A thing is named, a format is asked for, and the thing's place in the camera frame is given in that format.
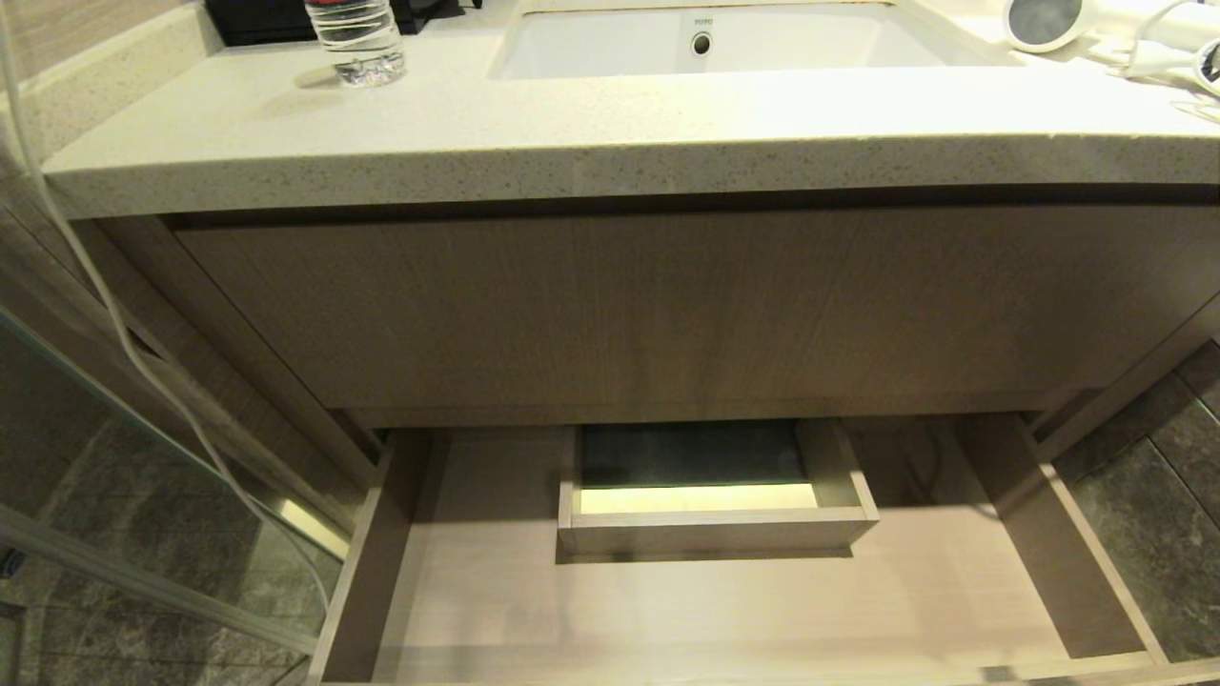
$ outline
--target sink overflow hole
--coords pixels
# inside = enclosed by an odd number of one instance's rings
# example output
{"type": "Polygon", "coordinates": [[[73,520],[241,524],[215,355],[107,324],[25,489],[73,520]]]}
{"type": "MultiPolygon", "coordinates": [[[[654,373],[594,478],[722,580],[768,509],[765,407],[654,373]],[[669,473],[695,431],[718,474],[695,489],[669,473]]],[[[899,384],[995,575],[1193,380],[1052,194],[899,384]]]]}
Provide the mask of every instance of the sink overflow hole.
{"type": "Polygon", "coordinates": [[[711,34],[706,31],[694,34],[694,38],[691,39],[691,50],[700,57],[706,55],[711,50],[711,34]]]}

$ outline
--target white sink basin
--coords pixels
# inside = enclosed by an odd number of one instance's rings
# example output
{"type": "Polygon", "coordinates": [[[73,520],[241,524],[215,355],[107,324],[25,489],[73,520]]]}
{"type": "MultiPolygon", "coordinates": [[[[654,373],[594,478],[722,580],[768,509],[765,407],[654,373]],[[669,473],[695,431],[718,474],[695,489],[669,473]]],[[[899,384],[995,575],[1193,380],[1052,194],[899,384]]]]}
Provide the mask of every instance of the white sink basin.
{"type": "Polygon", "coordinates": [[[937,20],[887,2],[532,12],[510,31],[492,77],[980,66],[1002,60],[987,44],[937,20]]]}

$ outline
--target open drawer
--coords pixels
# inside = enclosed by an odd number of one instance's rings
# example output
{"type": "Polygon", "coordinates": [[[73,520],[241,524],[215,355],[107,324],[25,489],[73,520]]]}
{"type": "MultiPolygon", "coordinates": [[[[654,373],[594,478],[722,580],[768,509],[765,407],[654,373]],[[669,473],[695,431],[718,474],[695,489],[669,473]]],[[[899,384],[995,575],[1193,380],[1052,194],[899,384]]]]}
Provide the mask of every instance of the open drawer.
{"type": "MultiPolygon", "coordinates": [[[[808,454],[842,460],[831,471],[841,483],[853,476],[860,509],[870,492],[876,502],[858,520],[867,532],[836,555],[620,552],[581,564],[564,564],[572,527],[560,526],[556,497],[577,464],[576,428],[398,431],[310,677],[1118,686],[1220,676],[1220,660],[1165,664],[1016,416],[919,421],[905,443],[864,424],[800,425],[802,442],[817,446],[808,454]],[[889,450],[898,443],[937,454],[939,476],[919,500],[898,496],[908,472],[889,450]]],[[[928,464],[915,471],[927,477],[928,464]]]]}
{"type": "Polygon", "coordinates": [[[558,522],[577,560],[836,554],[877,522],[834,419],[593,426],[580,448],[558,522]]]}

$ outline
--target speckled quartz countertop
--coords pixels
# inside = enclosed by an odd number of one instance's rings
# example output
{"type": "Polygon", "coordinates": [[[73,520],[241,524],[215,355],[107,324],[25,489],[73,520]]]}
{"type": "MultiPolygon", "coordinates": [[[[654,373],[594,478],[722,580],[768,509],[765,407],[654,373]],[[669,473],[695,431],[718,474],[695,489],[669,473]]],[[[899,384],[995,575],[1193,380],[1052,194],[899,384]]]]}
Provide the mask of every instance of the speckled quartz countertop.
{"type": "MultiPolygon", "coordinates": [[[[998,42],[988,2],[924,1],[998,42]]],[[[77,217],[993,183],[1220,183],[1220,121],[1187,111],[1199,101],[1194,95],[1109,77],[1092,61],[488,78],[521,10],[515,5],[489,0],[484,10],[434,21],[406,39],[407,76],[379,89],[300,85],[326,63],[312,44],[222,50],[59,150],[45,170],[77,217]]],[[[1220,110],[1211,114],[1220,118],[1220,110]]]]}

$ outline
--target light wood cabinet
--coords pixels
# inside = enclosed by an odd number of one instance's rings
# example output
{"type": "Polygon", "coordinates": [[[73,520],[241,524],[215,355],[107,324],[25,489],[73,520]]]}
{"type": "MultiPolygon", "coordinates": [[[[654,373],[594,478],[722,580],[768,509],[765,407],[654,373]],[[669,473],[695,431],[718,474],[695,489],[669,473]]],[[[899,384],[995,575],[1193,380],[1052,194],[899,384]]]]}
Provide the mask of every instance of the light wood cabinet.
{"type": "Polygon", "coordinates": [[[1220,293],[1215,208],[982,206],[178,232],[366,426],[1037,410],[1220,293]]]}

